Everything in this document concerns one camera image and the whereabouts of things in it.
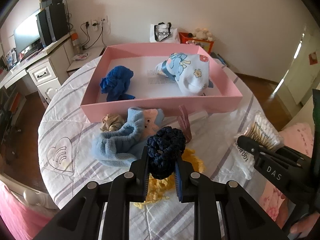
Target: cartoon print sock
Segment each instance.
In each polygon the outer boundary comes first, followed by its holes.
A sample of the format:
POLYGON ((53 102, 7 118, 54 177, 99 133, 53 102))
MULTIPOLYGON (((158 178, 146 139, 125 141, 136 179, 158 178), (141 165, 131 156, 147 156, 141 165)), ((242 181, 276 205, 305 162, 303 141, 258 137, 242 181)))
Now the cartoon print sock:
POLYGON ((199 96, 207 87, 213 87, 209 81, 209 59, 203 55, 173 53, 156 70, 175 80, 185 96, 199 96))

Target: white wall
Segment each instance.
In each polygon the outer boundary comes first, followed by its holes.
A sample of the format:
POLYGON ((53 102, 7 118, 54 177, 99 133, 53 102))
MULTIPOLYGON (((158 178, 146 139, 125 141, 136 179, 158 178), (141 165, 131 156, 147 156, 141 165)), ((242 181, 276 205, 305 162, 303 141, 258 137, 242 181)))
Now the white wall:
MULTIPOLYGON (((148 42, 151 23, 170 21, 187 31, 206 27, 218 38, 213 50, 238 72, 276 82, 290 65, 304 25, 313 21, 300 0, 67 1, 71 23, 83 41, 80 24, 106 15, 111 25, 110 35, 104 34, 108 45, 148 42)), ((15 26, 37 8, 38 0, 19 1, 1 28, 1 38, 12 35, 15 26)), ((99 35, 92 29, 89 33, 93 41, 99 35)))

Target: cotton swab pack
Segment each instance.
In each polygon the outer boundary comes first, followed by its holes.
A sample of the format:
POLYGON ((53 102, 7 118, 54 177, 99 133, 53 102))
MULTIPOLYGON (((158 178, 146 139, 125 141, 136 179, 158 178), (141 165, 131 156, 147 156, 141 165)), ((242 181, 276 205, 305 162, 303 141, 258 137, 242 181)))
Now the cotton swab pack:
POLYGON ((246 179, 251 179, 254 172, 254 157, 237 145, 236 140, 240 135, 250 137, 272 151, 284 146, 283 137, 279 135, 264 114, 257 111, 245 129, 234 137, 237 150, 233 151, 233 155, 236 165, 244 172, 246 179))

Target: pink ribbon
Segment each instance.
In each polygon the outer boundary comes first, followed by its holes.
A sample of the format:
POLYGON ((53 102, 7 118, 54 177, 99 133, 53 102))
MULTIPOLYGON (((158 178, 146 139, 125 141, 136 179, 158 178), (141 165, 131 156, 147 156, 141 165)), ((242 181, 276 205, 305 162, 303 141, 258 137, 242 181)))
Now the pink ribbon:
POLYGON ((190 123, 188 119, 188 112, 184 105, 179 106, 179 109, 181 111, 180 116, 177 117, 178 123, 181 127, 181 130, 186 137, 186 142, 190 142, 192 139, 191 130, 190 130, 190 123))

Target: white bedsheet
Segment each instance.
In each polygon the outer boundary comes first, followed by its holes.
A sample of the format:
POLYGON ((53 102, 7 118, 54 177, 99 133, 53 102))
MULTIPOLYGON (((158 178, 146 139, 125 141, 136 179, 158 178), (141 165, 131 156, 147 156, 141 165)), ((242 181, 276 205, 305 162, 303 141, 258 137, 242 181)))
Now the white bedsheet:
MULTIPOLYGON (((54 202, 61 209, 89 181, 99 184, 112 181, 129 168, 107 167, 91 154, 91 141, 100 132, 99 123, 90 123, 80 103, 100 57, 89 62, 69 77, 53 97, 39 126, 39 164, 44 183, 54 202)), ((258 200, 266 180, 256 172, 249 181, 234 164, 232 135, 248 122, 248 115, 262 111, 249 88, 227 67, 223 68, 234 81, 243 99, 231 113, 212 114, 199 129, 188 148, 204 161, 204 174, 226 183, 236 180, 258 200)), ((193 239, 192 203, 178 202, 175 190, 170 197, 139 209, 130 206, 130 239, 193 239)))

